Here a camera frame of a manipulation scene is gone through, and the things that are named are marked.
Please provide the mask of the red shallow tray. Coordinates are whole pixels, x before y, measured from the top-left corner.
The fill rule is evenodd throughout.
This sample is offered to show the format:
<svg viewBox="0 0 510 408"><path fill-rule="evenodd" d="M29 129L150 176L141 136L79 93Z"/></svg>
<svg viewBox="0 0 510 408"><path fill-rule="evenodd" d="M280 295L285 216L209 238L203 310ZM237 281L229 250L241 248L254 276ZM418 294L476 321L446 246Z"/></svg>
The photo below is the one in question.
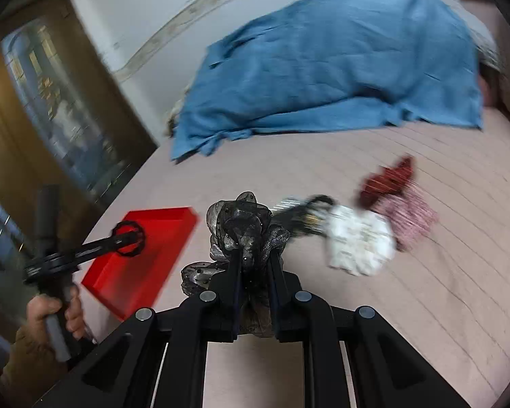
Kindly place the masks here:
<svg viewBox="0 0 510 408"><path fill-rule="evenodd" d="M82 285L115 317L124 321L139 308L151 308L171 274L198 217L189 207L134 210L124 219L138 224L145 233L143 250L132 258L116 252L97 257Z"/></svg>

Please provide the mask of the pink quilted bedspread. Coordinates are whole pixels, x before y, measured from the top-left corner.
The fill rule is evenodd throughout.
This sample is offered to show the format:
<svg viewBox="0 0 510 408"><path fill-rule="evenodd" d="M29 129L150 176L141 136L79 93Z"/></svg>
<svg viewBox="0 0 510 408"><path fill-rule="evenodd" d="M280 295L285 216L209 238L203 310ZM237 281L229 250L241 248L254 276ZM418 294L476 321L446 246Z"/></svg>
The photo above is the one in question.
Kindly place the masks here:
<svg viewBox="0 0 510 408"><path fill-rule="evenodd" d="M473 407L510 400L510 120L479 130L425 122L327 134L258 135L174 163L158 148L89 233L130 211L188 206L199 217L253 192L261 204L336 201L320 236L292 239L284 268L336 307L375 308ZM401 157L437 215L404 252L381 218L356 210L362 181Z"/></svg>

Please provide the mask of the blue shirt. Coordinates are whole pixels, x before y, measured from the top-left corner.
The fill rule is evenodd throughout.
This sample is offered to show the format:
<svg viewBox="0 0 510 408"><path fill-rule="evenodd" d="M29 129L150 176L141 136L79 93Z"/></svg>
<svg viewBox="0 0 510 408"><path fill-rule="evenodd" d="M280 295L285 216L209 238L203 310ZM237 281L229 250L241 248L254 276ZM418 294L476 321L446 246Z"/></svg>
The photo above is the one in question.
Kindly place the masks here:
<svg viewBox="0 0 510 408"><path fill-rule="evenodd" d="M442 0L298 0L208 48L171 157L251 135L481 128L482 104L474 41Z"/></svg>

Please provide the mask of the brown headboard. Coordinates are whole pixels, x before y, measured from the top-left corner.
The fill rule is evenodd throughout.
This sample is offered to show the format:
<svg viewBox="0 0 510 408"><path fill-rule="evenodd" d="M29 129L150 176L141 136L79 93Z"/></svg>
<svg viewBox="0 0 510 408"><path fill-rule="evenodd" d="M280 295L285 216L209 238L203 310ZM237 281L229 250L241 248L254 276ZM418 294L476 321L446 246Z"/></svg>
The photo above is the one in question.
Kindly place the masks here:
<svg viewBox="0 0 510 408"><path fill-rule="evenodd" d="M497 43L498 71L484 71L483 79L494 94L490 103L510 117L510 24L494 0L461 0L489 28Z"/></svg>

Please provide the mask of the wooden glass-panel door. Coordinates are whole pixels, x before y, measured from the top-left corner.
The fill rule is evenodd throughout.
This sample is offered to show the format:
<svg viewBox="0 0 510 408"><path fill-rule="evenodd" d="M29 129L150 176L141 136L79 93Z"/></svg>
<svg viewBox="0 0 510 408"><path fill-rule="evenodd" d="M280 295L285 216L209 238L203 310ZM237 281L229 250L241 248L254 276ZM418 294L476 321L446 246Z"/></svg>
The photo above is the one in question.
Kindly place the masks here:
<svg viewBox="0 0 510 408"><path fill-rule="evenodd" d="M32 289L36 196L56 185L58 236L84 241L156 145L99 60L68 0L0 21L0 335L14 339Z"/></svg>

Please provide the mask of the white patterned scrunchie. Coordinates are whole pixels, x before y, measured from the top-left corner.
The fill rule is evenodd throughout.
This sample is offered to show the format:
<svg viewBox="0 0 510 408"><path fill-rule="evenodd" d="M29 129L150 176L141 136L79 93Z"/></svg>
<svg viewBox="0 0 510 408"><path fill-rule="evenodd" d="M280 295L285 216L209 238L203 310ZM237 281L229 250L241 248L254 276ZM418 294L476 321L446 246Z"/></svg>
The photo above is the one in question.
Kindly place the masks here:
<svg viewBox="0 0 510 408"><path fill-rule="evenodd" d="M396 254L389 220L369 210L336 205L326 221L330 268L372 276Z"/></svg>

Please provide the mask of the black claw hair clip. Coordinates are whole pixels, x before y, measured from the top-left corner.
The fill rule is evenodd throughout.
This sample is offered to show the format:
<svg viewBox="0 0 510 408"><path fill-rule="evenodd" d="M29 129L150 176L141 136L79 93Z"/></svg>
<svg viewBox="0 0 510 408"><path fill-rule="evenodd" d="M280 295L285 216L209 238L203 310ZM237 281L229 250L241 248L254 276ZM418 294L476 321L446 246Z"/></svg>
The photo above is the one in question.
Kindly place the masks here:
<svg viewBox="0 0 510 408"><path fill-rule="evenodd" d="M273 209L273 222L285 228L292 238L325 236L326 221L337 201L327 195L308 199L286 198Z"/></svg>

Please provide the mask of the dark red scrunchie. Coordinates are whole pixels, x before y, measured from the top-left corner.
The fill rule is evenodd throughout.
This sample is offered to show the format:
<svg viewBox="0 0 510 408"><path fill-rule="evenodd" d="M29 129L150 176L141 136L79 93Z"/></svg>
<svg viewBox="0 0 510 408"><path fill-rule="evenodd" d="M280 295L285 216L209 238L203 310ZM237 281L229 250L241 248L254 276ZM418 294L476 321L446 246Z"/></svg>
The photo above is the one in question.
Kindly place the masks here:
<svg viewBox="0 0 510 408"><path fill-rule="evenodd" d="M401 194L413 179L414 159L402 157L392 167L381 167L378 173L370 174L363 181L357 203L369 209L383 196Z"/></svg>

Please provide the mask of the black sheer polka-dot scrunchie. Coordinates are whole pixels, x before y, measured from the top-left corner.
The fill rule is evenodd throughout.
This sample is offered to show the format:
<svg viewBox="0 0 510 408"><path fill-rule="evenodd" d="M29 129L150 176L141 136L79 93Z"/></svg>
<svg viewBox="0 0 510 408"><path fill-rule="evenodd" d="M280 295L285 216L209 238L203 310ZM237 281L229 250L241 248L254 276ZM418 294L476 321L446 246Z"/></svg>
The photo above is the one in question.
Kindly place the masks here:
<svg viewBox="0 0 510 408"><path fill-rule="evenodd" d="M272 211L257 202L253 192L234 201L221 200L206 213L210 230L210 261L193 262L181 270L181 288L195 296L210 287L211 279L234 261L241 272L239 330L260 338L273 336L265 267L273 254L280 256L290 233L273 221Z"/></svg>

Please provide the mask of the pink plaid scrunchie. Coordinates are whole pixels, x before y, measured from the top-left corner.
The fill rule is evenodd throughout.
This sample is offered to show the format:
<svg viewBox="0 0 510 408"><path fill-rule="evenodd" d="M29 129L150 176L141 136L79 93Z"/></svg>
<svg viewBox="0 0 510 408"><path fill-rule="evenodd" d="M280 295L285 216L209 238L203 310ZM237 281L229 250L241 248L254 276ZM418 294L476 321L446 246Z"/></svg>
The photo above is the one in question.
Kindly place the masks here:
<svg viewBox="0 0 510 408"><path fill-rule="evenodd" d="M438 222L437 212L425 201L418 186L410 182L399 194L386 194L371 210L386 217L401 252L410 251Z"/></svg>

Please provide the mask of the floral patterned cloth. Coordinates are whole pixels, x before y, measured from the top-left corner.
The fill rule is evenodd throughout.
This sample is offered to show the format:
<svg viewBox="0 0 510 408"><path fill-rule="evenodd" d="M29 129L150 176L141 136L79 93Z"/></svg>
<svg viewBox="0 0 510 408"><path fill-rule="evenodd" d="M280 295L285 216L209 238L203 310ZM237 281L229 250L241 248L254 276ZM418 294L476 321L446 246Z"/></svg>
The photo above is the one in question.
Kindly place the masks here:
<svg viewBox="0 0 510 408"><path fill-rule="evenodd" d="M482 21L478 19L469 22L468 27L477 49L480 63L486 67L492 68L497 72L500 72L501 62L499 57L499 50L490 30Z"/></svg>

